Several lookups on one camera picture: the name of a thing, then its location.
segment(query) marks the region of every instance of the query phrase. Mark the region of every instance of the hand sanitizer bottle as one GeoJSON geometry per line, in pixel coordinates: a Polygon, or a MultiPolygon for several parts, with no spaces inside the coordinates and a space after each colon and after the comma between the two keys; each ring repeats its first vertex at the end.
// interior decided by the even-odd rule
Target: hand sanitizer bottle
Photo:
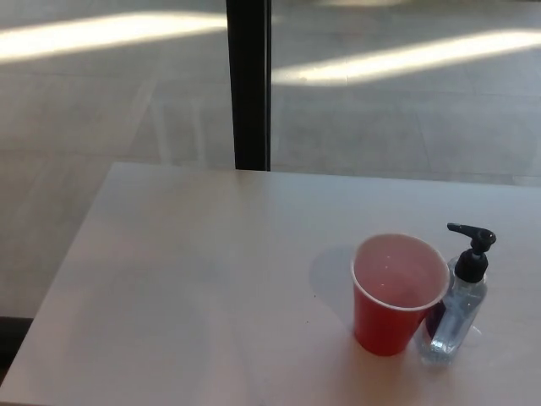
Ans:
{"type": "Polygon", "coordinates": [[[416,342],[425,364],[449,365],[456,356],[487,294],[485,252],[496,242],[489,230],[447,224],[449,230],[472,239],[470,250],[449,261],[451,285],[417,331],[416,342]]]}

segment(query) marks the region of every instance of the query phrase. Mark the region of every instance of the tiled floor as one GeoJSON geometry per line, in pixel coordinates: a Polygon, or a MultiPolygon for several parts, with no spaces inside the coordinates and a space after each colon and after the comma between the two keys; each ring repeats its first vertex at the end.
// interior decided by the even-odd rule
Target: tiled floor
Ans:
{"type": "MultiPolygon", "coordinates": [[[[381,3],[274,2],[273,169],[541,186],[541,4],[381,3]]],[[[35,314],[112,162],[233,166],[224,21],[225,0],[0,0],[0,315],[35,314]],[[96,45],[107,27],[127,37],[96,45]],[[62,52],[28,41],[47,32],[62,52]]]]}

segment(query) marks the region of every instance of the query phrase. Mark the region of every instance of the tabletop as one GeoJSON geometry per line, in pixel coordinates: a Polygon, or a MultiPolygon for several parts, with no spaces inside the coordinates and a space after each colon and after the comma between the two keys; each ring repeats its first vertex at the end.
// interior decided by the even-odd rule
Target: tabletop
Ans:
{"type": "Polygon", "coordinates": [[[115,164],[0,402],[538,404],[541,189],[115,164]],[[446,259],[490,228],[489,293],[455,363],[353,339],[349,263],[408,233],[446,259]]]}

